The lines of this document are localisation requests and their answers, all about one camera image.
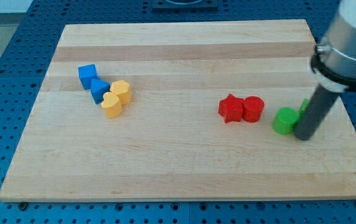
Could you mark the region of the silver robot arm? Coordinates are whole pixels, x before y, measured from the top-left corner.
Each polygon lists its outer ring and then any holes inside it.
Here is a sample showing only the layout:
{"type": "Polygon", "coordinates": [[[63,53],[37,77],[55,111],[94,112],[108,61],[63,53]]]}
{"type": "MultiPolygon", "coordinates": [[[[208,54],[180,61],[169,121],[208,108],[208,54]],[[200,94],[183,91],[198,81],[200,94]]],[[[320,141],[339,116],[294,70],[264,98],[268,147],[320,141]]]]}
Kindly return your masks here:
{"type": "Polygon", "coordinates": [[[326,90],[356,92],[356,0],[339,3],[330,27],[315,46],[311,68],[326,90]]]}

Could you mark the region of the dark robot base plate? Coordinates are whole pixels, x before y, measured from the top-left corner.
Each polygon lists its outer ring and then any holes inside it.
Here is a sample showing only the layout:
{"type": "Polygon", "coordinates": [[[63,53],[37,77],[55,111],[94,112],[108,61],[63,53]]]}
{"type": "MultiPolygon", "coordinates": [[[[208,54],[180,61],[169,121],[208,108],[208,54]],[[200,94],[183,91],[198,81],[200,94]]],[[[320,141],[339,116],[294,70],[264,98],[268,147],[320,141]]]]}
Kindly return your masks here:
{"type": "Polygon", "coordinates": [[[218,9],[218,0],[151,0],[153,11],[218,9]]]}

